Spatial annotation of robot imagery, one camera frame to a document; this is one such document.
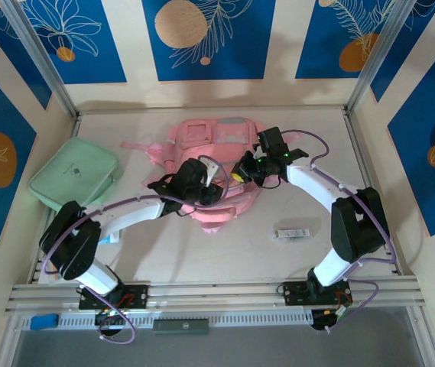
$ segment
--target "aluminum frame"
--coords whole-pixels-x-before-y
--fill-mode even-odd
[[[345,106],[343,109],[343,117],[345,119],[346,127],[348,128],[349,137],[352,142],[353,150],[355,152],[360,171],[362,172],[365,185],[368,184],[372,187],[380,188],[372,158],[368,154],[368,149],[365,145],[365,140],[363,139],[363,135],[361,133],[362,130],[360,129],[356,114],[352,111],[349,111],[347,106]],[[412,271],[409,269],[409,266],[402,255],[402,247],[399,245],[399,239],[395,233],[391,233],[391,240],[398,254],[397,263],[395,265],[391,265],[392,272],[397,272],[401,278],[408,275],[413,276]],[[420,350],[421,358],[426,366],[435,367],[435,331],[430,318],[428,317],[427,307],[407,306],[406,309]]]
[[[78,115],[76,117],[76,120],[73,123],[73,128],[71,129],[70,138],[78,135],[78,131],[80,130],[82,118],[83,117],[80,115]],[[52,210],[51,208],[46,208],[46,211],[47,211],[47,215],[46,215],[46,221],[45,221],[44,226],[43,226],[43,232],[47,229],[50,222],[52,222],[52,220],[54,219],[54,215],[56,214],[56,212],[54,210]],[[36,245],[36,248],[37,248],[37,251],[34,252],[34,257],[31,260],[31,266],[28,269],[27,279],[25,280],[25,283],[27,283],[27,284],[34,282],[35,274],[40,269],[39,267],[41,266],[40,259],[42,257],[44,257],[41,249],[38,248],[37,245]]]
[[[34,61],[49,88],[58,98],[63,109],[67,111],[73,119],[76,119],[78,116],[78,110],[76,109],[70,94],[67,92],[56,67],[52,63],[52,60],[47,54],[41,40],[37,36],[37,33],[24,11],[21,9],[20,4],[18,4],[18,1],[0,0],[0,6],[2,7],[2,11],[8,22],[11,24],[11,27],[18,35],[18,39],[25,47],[28,55]]]
[[[370,84],[372,84],[378,69],[380,69],[380,66],[384,62],[387,53],[391,49],[395,38],[398,36],[399,31],[402,29],[416,2],[417,0],[398,0],[394,5],[372,52],[360,72],[355,88],[348,98],[348,102],[346,103],[347,111],[354,112],[358,107],[363,95],[370,87]]]
[[[435,366],[435,339],[425,314],[425,302],[415,276],[366,278],[379,284],[378,296],[368,307],[406,307],[418,346],[428,366]],[[210,315],[213,326],[301,325],[310,323],[310,311],[335,305],[288,307],[277,287],[284,280],[206,283],[151,284],[146,310],[130,310],[137,328],[151,327],[155,317],[202,317]],[[20,332],[39,313],[58,313],[60,330],[94,330],[94,311],[79,310],[76,284],[46,286],[19,284],[13,287],[6,314],[9,324],[0,348],[0,366],[10,366]],[[351,283],[353,307],[372,293],[368,284]]]

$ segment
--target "metal rail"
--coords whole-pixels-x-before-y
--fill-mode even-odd
[[[378,41],[375,43],[370,56],[365,62],[355,88],[346,103],[346,109],[349,112],[354,112],[358,107],[365,91],[370,87],[370,84],[372,84],[375,75],[384,62],[385,57],[391,49],[392,44],[394,44],[399,31],[404,26],[416,2],[417,0],[399,0],[394,5],[392,13],[388,16],[387,21],[385,21]]]
[[[3,14],[11,24],[15,33],[18,35],[18,39],[25,47],[28,55],[34,61],[35,66],[41,72],[47,85],[58,98],[64,110],[67,111],[73,119],[76,119],[78,111],[73,100],[71,99],[70,94],[66,91],[62,78],[44,49],[44,46],[32,27],[32,24],[22,10],[21,5],[18,4],[17,0],[0,0],[0,5]]]
[[[392,276],[367,278],[376,281],[380,287],[378,296],[370,307],[424,306],[424,298],[414,276]],[[304,281],[305,279],[287,279]],[[146,310],[137,312],[202,312],[224,310],[289,310],[284,299],[277,293],[279,281],[215,283],[215,284],[151,284]],[[45,286],[39,284],[19,284],[13,287],[6,313],[47,313],[73,312],[93,313],[78,310],[79,295],[76,284]],[[358,306],[372,294],[367,284],[351,284],[353,306]],[[300,309],[320,309],[335,305],[298,307]]]

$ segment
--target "backpack strap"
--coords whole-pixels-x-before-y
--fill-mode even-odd
[[[164,167],[164,146],[161,144],[138,144],[131,143],[130,141],[123,141],[120,144],[120,147],[135,151],[143,151],[149,157],[152,164],[159,164]]]
[[[222,226],[224,226],[224,224],[226,224],[225,222],[221,222],[221,223],[202,223],[202,230],[207,234],[207,235],[211,235],[213,233],[217,233],[217,231],[219,231],[219,229],[222,228]]]
[[[235,218],[237,215],[235,207],[224,209],[195,210],[190,216],[204,223],[224,223]]]

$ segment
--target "pink backpack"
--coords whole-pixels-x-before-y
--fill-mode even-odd
[[[261,189],[255,183],[240,183],[231,177],[231,170],[246,151],[252,151],[258,143],[257,133],[265,128],[242,117],[226,119],[190,119],[170,128],[163,145],[140,145],[123,142],[123,148],[139,149],[146,152],[153,164],[164,167],[167,174],[173,174],[188,158],[208,155],[220,162],[229,177],[229,192],[221,205],[209,209],[194,210],[183,206],[182,211],[202,222],[206,233],[217,232],[225,222],[248,210]],[[293,141],[298,135],[288,137]],[[224,185],[221,173],[216,184]]]

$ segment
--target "black cable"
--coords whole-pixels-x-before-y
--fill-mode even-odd
[[[267,189],[267,190],[273,190],[273,189],[276,189],[277,187],[279,187],[280,185],[281,185],[281,179],[280,179],[280,176],[278,176],[278,185],[277,186],[273,186],[273,187],[260,186],[260,188]]]
[[[173,177],[175,174],[165,174],[162,178],[158,180],[158,182],[166,182],[166,180],[170,177]]]
[[[277,287],[277,289],[276,289],[276,292],[277,292],[277,294],[278,294],[280,297],[285,297],[285,293],[284,293],[283,291],[280,293],[280,291],[279,291],[280,287],[282,287],[282,289],[283,289],[283,288],[284,288],[284,285],[283,285],[283,284],[279,284],[278,287]]]
[[[185,216],[189,216],[190,214],[195,213],[195,212],[196,212],[196,209],[193,209],[193,211],[191,211],[191,212],[189,212],[189,213],[182,214],[182,213],[180,213],[180,211],[178,210],[178,211],[177,211],[177,215],[178,215],[179,217],[183,218],[183,217],[185,217]]]

